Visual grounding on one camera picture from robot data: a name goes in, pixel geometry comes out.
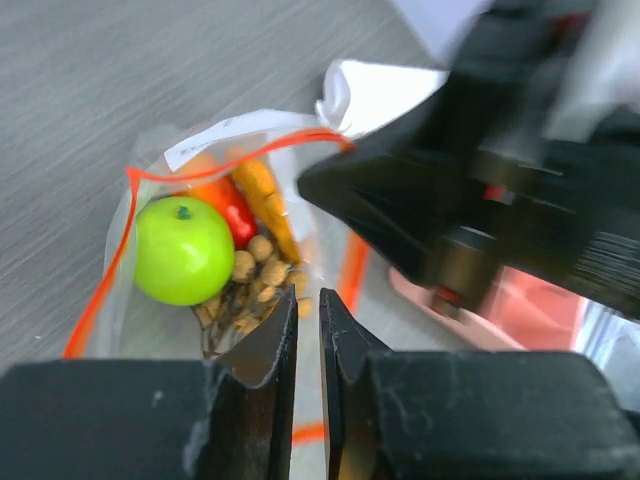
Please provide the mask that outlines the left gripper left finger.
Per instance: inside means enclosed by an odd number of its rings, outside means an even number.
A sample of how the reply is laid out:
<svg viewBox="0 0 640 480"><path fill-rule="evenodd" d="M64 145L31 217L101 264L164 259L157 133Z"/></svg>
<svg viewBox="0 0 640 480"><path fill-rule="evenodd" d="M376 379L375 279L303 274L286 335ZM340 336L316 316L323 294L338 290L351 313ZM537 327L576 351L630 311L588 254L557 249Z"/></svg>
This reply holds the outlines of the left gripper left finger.
<svg viewBox="0 0 640 480"><path fill-rule="evenodd" d="M293 291L213 361L56 360L1 378L5 479L285 479Z"/></svg>

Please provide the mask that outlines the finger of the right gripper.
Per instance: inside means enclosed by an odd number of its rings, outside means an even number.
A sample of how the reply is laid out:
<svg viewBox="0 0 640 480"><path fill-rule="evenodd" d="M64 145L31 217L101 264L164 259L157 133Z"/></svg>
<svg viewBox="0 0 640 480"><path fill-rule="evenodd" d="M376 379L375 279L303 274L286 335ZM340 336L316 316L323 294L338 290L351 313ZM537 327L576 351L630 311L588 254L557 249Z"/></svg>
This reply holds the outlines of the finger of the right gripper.
<svg viewBox="0 0 640 480"><path fill-rule="evenodd" d="M416 284L433 286L441 238L480 200L467 172L469 105L437 92L299 174L301 197L341 220Z"/></svg>

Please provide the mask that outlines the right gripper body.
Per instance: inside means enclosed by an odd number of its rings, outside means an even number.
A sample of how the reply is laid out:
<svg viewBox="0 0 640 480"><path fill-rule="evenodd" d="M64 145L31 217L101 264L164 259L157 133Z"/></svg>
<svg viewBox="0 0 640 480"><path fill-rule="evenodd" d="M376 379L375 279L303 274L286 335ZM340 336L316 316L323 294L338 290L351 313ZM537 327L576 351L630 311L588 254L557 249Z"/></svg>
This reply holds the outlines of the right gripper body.
<svg viewBox="0 0 640 480"><path fill-rule="evenodd" d="M477 260L639 315L639 5L495 1L456 39L442 122L483 208Z"/></svg>

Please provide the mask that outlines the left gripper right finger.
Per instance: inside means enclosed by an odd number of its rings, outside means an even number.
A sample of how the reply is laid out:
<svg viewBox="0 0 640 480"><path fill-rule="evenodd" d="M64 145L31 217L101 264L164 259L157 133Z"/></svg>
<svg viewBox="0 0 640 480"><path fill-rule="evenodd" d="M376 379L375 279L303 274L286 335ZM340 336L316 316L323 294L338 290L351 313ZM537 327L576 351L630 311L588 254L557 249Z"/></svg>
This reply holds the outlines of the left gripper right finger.
<svg viewBox="0 0 640 480"><path fill-rule="evenodd" d="M573 352L395 351L319 295L331 479L635 479L639 416Z"/></svg>

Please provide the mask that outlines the clear zip top bag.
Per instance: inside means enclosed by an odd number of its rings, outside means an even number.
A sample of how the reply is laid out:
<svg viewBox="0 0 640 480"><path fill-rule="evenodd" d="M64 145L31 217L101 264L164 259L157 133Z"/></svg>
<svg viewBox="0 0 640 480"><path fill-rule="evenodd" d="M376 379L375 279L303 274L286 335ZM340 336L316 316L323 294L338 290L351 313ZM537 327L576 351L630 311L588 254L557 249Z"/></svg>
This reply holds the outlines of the clear zip top bag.
<svg viewBox="0 0 640 480"><path fill-rule="evenodd" d="M13 479L323 479L315 232L295 149L351 142L255 111L169 148L129 189L63 353L50 462Z"/></svg>

